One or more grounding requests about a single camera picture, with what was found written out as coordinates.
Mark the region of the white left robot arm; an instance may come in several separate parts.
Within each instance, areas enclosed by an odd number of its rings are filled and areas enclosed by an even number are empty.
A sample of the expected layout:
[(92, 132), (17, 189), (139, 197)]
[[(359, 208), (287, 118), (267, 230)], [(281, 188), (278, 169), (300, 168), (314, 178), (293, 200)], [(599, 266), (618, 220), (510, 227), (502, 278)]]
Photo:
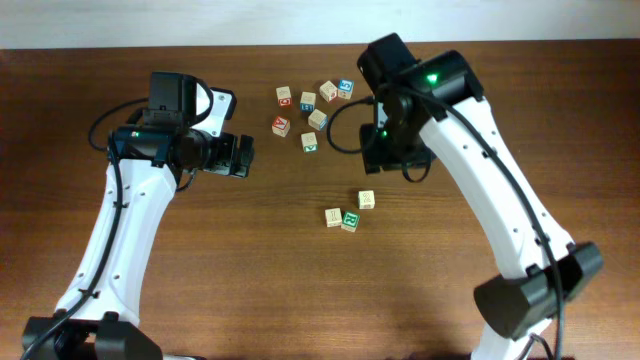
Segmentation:
[(146, 98), (110, 132), (100, 212), (83, 259), (50, 317), (32, 317), (25, 359), (155, 359), (163, 351), (139, 328), (145, 271), (161, 219), (182, 178), (205, 172), (246, 178), (254, 140), (225, 133), (237, 98), (202, 79), (154, 72)]

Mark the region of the wooden block number 2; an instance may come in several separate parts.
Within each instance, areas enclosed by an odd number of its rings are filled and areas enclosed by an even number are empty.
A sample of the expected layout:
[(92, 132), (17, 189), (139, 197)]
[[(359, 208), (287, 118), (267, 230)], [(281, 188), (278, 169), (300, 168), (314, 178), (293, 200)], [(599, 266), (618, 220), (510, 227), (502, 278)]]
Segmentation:
[(358, 192), (358, 207), (360, 209), (373, 209), (375, 207), (375, 194), (373, 190)]

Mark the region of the wooden block letter I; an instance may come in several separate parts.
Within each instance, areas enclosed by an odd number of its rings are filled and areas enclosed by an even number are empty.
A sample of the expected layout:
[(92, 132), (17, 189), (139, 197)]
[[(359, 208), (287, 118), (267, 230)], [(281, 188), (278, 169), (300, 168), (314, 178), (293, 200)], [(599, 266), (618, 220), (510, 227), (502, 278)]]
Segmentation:
[(325, 220), (327, 227), (339, 227), (342, 224), (342, 213), (340, 208), (330, 208), (325, 210)]

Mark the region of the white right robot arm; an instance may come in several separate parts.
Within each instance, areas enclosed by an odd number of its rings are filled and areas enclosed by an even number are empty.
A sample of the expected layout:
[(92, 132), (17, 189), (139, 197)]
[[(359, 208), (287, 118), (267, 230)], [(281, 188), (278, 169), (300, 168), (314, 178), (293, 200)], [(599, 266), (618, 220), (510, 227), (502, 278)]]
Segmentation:
[(599, 248), (575, 242), (538, 199), (459, 52), (421, 61), (390, 34), (370, 43), (357, 66), (376, 112), (360, 131), (366, 171), (442, 163), (490, 243), (498, 273), (474, 290), (485, 327), (473, 357), (527, 357), (602, 269)]

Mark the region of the wooden block green R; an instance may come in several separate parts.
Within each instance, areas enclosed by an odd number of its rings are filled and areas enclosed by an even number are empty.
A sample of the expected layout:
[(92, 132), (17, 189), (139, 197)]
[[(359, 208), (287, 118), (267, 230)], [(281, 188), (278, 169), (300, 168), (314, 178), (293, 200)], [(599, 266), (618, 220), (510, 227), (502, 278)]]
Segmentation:
[(342, 218), (341, 228), (349, 232), (355, 232), (359, 225), (360, 215), (351, 211), (346, 211)]

